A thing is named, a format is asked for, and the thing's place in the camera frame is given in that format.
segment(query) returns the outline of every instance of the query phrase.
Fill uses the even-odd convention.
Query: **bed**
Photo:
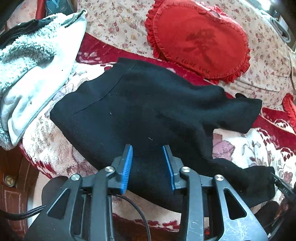
[[[187,69],[153,58],[144,27],[145,15],[153,3],[153,0],[143,3],[137,0],[78,1],[78,10],[85,8],[88,11],[88,26],[77,63],[73,66],[67,84],[33,120],[19,144],[27,159],[49,178],[74,173],[87,176],[96,172],[50,120],[49,113],[64,95],[112,67],[118,57],[158,64],[192,84],[211,84]],[[276,175],[294,185],[296,135],[282,106],[284,96],[294,91],[295,83],[291,78],[294,53],[244,0],[209,0],[205,4],[218,5],[236,20],[248,34],[251,48],[250,69],[234,83],[219,85],[231,96],[239,92],[263,101],[262,111],[247,134],[222,129],[214,131],[213,157],[225,158],[242,168],[252,165],[273,166]],[[131,192],[126,195],[143,210],[151,227],[178,231],[179,213],[158,207]],[[276,191],[274,200],[281,203],[283,195],[280,191]],[[254,207],[253,211],[256,212],[260,207]],[[113,199],[113,212],[120,218],[139,222],[137,212],[117,198]]]

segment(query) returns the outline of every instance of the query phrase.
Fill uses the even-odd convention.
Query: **metal bolt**
[[[181,171],[182,171],[182,172],[190,172],[191,169],[190,169],[189,167],[182,167],[182,168],[181,168]]]
[[[77,180],[79,180],[79,178],[80,178],[80,176],[78,174],[74,174],[74,175],[71,176],[71,179],[73,181],[77,181]]]
[[[15,179],[12,176],[6,176],[4,181],[5,184],[10,188],[15,185]]]
[[[105,171],[106,172],[114,172],[115,171],[115,168],[114,167],[111,167],[111,166],[105,167]]]
[[[216,178],[217,181],[223,181],[224,180],[224,177],[222,175],[220,175],[220,174],[216,175],[215,178]]]

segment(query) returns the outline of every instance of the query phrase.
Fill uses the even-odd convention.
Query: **ruffled edge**
[[[164,3],[164,2],[167,4],[165,6],[163,6],[163,8],[160,8],[162,3]],[[196,5],[201,5],[201,6],[205,7],[203,2],[199,4],[197,2],[188,1],[188,3],[183,3],[183,4],[185,7],[191,7],[191,8],[195,8],[195,9],[196,9]],[[145,21],[145,27],[147,28],[147,32],[148,32],[147,33],[147,41],[153,47],[153,56],[155,58],[159,58],[159,59],[167,60],[167,61],[172,61],[175,63],[175,61],[170,58],[170,55],[166,52],[165,48],[162,46],[160,39],[157,37],[158,21],[161,18],[163,10],[176,6],[175,2],[174,2],[174,0],[172,0],[172,1],[170,1],[170,0],[156,0],[152,6],[153,6],[153,8],[150,9],[148,11],[148,14],[146,15],[147,19]],[[198,9],[199,13],[207,16],[213,22],[219,22],[220,24],[227,24],[229,27],[236,30],[238,32],[238,34],[240,34],[243,37],[245,47],[246,47],[246,54],[245,54],[245,58],[242,59],[238,63],[237,67],[235,67],[232,70],[227,71],[225,74],[219,74],[219,75],[213,76],[213,75],[206,75],[204,73],[201,74],[201,73],[198,73],[197,71],[195,71],[195,72],[204,76],[205,78],[207,78],[209,81],[211,81],[214,84],[218,84],[220,80],[224,81],[226,84],[233,83],[236,78],[240,77],[241,74],[245,73],[250,67],[249,53],[250,53],[251,49],[249,48],[249,40],[248,40],[247,34],[245,33],[243,28],[237,22],[235,22],[233,19],[229,18],[227,16],[227,14],[224,13],[218,6],[209,6],[209,7],[205,7],[205,8],[207,8],[208,10],[199,8]],[[230,22],[227,22],[221,18],[217,18],[217,17],[213,16],[213,14],[210,13],[211,10],[217,12],[219,15],[228,17]]]
[[[296,106],[294,105],[294,98],[290,93],[287,93],[283,98],[283,107],[288,114],[291,125],[296,132]]]

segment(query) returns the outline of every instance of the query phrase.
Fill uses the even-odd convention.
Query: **red pillow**
[[[250,67],[245,31],[217,6],[156,0],[147,17],[147,40],[156,58],[177,62],[214,83],[234,82]]]

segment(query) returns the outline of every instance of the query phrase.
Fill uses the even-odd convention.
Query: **brown wooden furniture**
[[[0,148],[0,209],[9,213],[27,211],[28,190],[34,187],[39,171],[23,157],[18,148]],[[27,220],[9,221],[12,229],[24,237]]]

